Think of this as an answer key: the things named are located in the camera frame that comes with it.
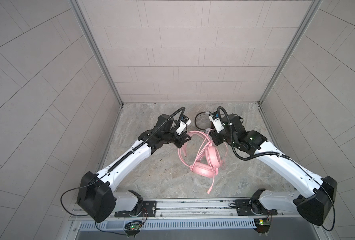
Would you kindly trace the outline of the pink headphones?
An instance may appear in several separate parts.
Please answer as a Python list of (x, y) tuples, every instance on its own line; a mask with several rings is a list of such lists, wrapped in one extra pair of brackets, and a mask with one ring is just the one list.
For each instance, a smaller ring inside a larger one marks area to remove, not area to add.
[(209, 133), (214, 129), (210, 129), (208, 133), (200, 132), (200, 131), (190, 131), (187, 134), (192, 136), (199, 136), (203, 139), (202, 144), (199, 147), (199, 150), (196, 154), (196, 157), (192, 163), (192, 165), (188, 165), (184, 159), (184, 155), (187, 158), (186, 153), (186, 144), (177, 150), (179, 159), (181, 162), (189, 167), (190, 171), (198, 174), (203, 177), (212, 178), (212, 184), (210, 188), (207, 190), (207, 194), (210, 194), (213, 185), (215, 176), (218, 175), (218, 170), (223, 165), (224, 160), (221, 158), (220, 153), (217, 147), (214, 145), (212, 139), (210, 138)]

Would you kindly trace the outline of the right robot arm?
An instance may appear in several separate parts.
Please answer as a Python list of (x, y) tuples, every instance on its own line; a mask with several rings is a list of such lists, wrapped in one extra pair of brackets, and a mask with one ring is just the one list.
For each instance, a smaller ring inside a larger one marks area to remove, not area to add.
[(259, 160), (271, 167), (295, 190), (273, 192), (257, 190), (249, 200), (251, 211), (263, 215), (271, 210), (299, 213), (305, 220), (322, 226), (330, 212), (334, 212), (337, 182), (330, 176), (321, 177), (300, 166), (282, 153), (265, 136), (257, 131), (246, 131), (242, 118), (235, 114), (221, 117), (209, 112), (214, 131), (210, 136), (216, 145), (226, 143), (235, 156), (242, 161)]

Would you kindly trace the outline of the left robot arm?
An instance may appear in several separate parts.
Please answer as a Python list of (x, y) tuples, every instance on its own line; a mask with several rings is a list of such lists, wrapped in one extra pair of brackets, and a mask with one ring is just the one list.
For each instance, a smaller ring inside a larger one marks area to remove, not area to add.
[(180, 149), (190, 140), (186, 131), (190, 123), (191, 120), (185, 115), (178, 120), (160, 115), (154, 128), (143, 132), (113, 163), (97, 173), (87, 172), (83, 175), (77, 204), (97, 223), (116, 212), (138, 216), (143, 210), (143, 197), (133, 190), (118, 192), (118, 185), (138, 164), (163, 145), (174, 144)]

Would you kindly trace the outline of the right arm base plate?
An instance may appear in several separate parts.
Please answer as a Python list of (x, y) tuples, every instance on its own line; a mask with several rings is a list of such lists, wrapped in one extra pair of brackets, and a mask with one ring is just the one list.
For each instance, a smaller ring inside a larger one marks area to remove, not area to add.
[(257, 201), (250, 202), (247, 200), (235, 200), (232, 204), (229, 204), (231, 208), (235, 208), (238, 216), (276, 216), (277, 210), (267, 210)]

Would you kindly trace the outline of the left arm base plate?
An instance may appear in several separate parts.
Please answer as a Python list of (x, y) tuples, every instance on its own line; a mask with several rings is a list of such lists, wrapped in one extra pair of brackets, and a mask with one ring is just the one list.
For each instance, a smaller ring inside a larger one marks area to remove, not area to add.
[(138, 214), (128, 211), (115, 212), (114, 216), (116, 218), (139, 218), (145, 217), (146, 214), (148, 217), (155, 217), (157, 209), (156, 201), (143, 201), (143, 205), (141, 207), (141, 211)]

